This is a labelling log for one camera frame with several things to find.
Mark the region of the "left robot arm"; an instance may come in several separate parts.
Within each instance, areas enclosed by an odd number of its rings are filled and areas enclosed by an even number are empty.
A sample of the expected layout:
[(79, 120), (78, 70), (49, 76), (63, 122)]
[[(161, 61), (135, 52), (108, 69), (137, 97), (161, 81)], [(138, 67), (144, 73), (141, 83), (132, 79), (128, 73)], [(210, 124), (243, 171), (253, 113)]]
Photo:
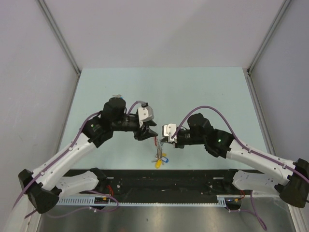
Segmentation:
[(107, 187), (107, 176), (98, 168), (72, 176), (64, 175), (84, 156), (113, 137), (115, 131), (132, 132), (137, 141), (157, 137), (151, 128), (156, 126), (152, 107), (139, 101), (136, 113), (127, 109), (121, 97), (110, 98), (99, 112), (91, 114), (81, 125), (75, 138), (47, 162), (30, 171), (18, 174), (22, 192), (16, 199), (27, 196), (35, 212), (50, 211), (60, 199), (83, 191), (102, 193)]

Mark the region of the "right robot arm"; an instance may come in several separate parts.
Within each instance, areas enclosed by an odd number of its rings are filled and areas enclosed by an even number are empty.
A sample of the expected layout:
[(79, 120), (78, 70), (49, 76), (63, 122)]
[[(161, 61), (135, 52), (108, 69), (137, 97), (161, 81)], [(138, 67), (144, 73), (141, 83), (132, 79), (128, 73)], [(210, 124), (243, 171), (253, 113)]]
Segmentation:
[(280, 197), (285, 203), (304, 208), (309, 201), (309, 163), (292, 161), (258, 151), (224, 130), (215, 129), (201, 113), (189, 116), (189, 129), (176, 124), (162, 126), (162, 141), (174, 148), (203, 145), (214, 157), (246, 164), (258, 171), (250, 174), (236, 169), (224, 176), (223, 189), (228, 194), (237, 190), (255, 190)]

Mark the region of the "red-handled metal key holder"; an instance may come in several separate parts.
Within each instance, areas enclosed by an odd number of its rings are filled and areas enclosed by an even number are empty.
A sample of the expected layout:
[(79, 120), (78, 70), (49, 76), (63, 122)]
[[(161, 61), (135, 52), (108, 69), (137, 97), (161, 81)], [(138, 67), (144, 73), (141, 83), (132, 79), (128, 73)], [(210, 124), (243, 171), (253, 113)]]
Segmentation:
[(155, 144), (155, 147), (156, 147), (155, 159), (160, 160), (160, 159), (163, 158), (163, 149), (162, 149), (160, 140), (157, 137), (154, 137), (154, 144)]

